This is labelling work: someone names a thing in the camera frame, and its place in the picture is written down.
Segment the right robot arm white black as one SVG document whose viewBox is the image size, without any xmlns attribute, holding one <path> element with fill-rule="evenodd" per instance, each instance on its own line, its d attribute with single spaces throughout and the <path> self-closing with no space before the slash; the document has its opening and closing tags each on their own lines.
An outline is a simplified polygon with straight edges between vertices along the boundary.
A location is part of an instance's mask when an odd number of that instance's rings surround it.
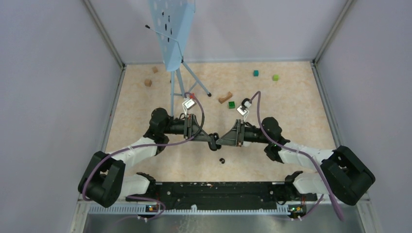
<svg viewBox="0 0 412 233">
<path fill-rule="evenodd" d="M 314 173 L 294 172 L 285 179 L 290 182 L 285 186 L 285 194 L 291 200 L 298 200 L 304 194 L 332 193 L 353 206 L 376 181 L 371 170 L 349 147 L 322 150 L 294 143 L 281 135 L 282 128 L 274 117 L 264 118 L 261 125 L 262 129 L 237 120 L 216 143 L 234 147 L 245 143 L 266 144 L 264 152 L 270 160 L 314 170 Z"/>
</svg>

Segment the white charging case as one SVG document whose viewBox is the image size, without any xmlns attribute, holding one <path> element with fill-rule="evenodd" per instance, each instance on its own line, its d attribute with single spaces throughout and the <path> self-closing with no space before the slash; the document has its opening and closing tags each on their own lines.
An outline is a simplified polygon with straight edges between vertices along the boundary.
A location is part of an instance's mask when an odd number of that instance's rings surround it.
<svg viewBox="0 0 412 233">
<path fill-rule="evenodd" d="M 249 147 L 252 144 L 252 142 L 243 142 L 243 147 Z"/>
</svg>

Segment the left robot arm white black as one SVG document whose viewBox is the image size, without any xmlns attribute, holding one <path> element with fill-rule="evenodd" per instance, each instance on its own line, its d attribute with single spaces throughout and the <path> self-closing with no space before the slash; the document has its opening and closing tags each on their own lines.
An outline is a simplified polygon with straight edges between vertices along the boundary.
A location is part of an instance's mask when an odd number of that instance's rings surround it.
<svg viewBox="0 0 412 233">
<path fill-rule="evenodd" d="M 143 200 L 154 198 L 156 188 L 153 177 L 136 173 L 125 177 L 125 171 L 141 161 L 157 156 L 165 147 L 171 147 L 168 135 L 183 135 L 184 141 L 207 142 L 212 151 L 219 149 L 217 133 L 206 133 L 197 123 L 195 115 L 173 118 L 163 108 L 151 113 L 149 128 L 135 143 L 118 151 L 93 154 L 80 182 L 78 191 L 85 200 L 110 207 L 118 199 L 140 196 Z"/>
</svg>

